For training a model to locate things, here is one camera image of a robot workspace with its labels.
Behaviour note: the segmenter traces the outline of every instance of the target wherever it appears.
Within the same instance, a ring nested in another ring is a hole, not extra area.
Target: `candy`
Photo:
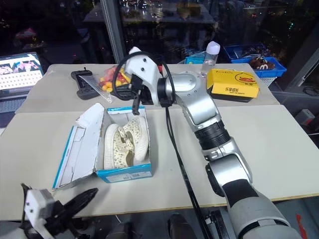
[[[124,83],[126,82],[125,78],[123,77],[123,75],[121,73],[118,74],[117,80]]]
[[[122,85],[122,82],[116,81],[116,82],[115,82],[115,85],[116,85],[116,86],[121,86],[121,85]]]
[[[106,82],[106,83],[105,83],[105,86],[106,86],[107,88],[112,87],[112,82],[110,82],[110,81]]]
[[[126,82],[128,82],[128,83],[131,82],[131,78],[124,74],[123,68],[120,69],[120,73],[121,73],[122,77],[126,80]]]

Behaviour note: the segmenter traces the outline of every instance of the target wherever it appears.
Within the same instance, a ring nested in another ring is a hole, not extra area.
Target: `laptop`
[[[9,124],[30,89],[42,77],[36,52],[0,56],[0,128]]]

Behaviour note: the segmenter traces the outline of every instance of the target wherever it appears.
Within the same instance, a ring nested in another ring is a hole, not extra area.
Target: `white table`
[[[109,104],[102,97],[96,97],[90,100],[81,100],[76,92],[78,87],[75,80],[70,76],[72,71],[86,69],[91,70],[95,77],[103,76],[104,70],[113,65],[51,65],[44,77],[37,82],[35,87],[30,91],[26,101],[17,111],[17,113],[32,113],[32,112],[83,112],[96,102],[101,102],[104,107],[121,107],[132,105],[131,102],[123,102],[114,97],[112,104]],[[179,73],[183,71],[199,72],[200,64],[174,64],[168,65],[171,72]],[[239,71],[247,71],[252,73],[258,82],[260,92],[258,97],[252,99],[248,103],[232,102],[215,100],[218,107],[222,106],[256,106],[256,105],[279,105],[279,102],[272,95],[268,87],[257,77],[249,64],[217,64],[216,67],[222,69],[236,69]],[[154,109],[152,106],[147,106],[147,109]]]
[[[319,193],[319,151],[284,106],[220,107],[230,135],[245,156],[255,187],[273,200]],[[24,182],[50,189],[73,121],[82,112],[17,114],[0,137],[0,220],[20,219]],[[79,216],[190,208],[175,151],[169,140],[164,110],[147,110],[154,176],[107,184],[90,177],[74,188],[53,193],[66,203],[93,187],[99,192]],[[208,182],[196,137],[181,109],[171,110],[179,152],[201,206],[219,206]]]

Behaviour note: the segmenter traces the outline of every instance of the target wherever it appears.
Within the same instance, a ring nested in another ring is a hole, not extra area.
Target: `white bottle cap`
[[[210,55],[218,55],[219,50],[220,50],[220,45],[214,41],[209,42],[206,48],[206,52]]]

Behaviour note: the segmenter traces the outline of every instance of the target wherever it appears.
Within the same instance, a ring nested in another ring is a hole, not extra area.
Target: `beige sneaker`
[[[143,161],[149,148],[149,134],[145,118],[135,117],[123,126],[123,129],[134,145],[134,159]]]
[[[107,128],[104,144],[104,169],[133,165],[134,146],[117,124]]]

